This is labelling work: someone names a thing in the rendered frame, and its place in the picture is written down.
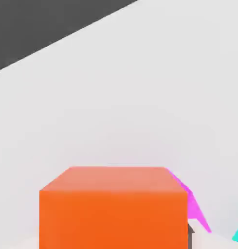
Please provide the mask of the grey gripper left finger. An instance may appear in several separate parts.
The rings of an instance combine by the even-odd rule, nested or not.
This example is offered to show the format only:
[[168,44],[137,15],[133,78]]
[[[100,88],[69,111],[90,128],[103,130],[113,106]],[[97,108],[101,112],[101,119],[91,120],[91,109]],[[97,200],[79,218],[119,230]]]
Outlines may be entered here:
[[9,249],[39,249],[38,238],[25,239],[18,244],[11,246]]

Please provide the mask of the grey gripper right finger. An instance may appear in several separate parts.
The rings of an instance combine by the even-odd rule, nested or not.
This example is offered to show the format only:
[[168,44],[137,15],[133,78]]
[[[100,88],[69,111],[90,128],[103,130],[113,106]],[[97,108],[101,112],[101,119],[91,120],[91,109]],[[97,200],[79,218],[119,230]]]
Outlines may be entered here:
[[189,219],[188,223],[195,232],[192,235],[192,249],[238,249],[238,242],[209,233],[198,220]]

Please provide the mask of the small orange cube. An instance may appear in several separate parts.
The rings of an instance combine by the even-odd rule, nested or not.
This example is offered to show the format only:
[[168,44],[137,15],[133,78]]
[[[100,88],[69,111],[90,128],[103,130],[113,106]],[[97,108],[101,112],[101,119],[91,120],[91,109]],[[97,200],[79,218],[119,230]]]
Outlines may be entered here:
[[187,192],[162,167],[71,167],[39,192],[39,249],[188,249]]

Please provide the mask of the small magenta cube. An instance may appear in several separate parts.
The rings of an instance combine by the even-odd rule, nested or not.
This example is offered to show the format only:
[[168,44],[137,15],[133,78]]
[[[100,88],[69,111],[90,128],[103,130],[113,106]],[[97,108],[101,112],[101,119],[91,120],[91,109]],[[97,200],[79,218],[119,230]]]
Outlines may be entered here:
[[181,185],[181,187],[187,192],[187,218],[188,219],[196,219],[203,226],[203,228],[211,233],[211,228],[201,211],[193,192],[186,186],[179,178],[177,178],[169,169],[168,171],[174,177],[174,179]]

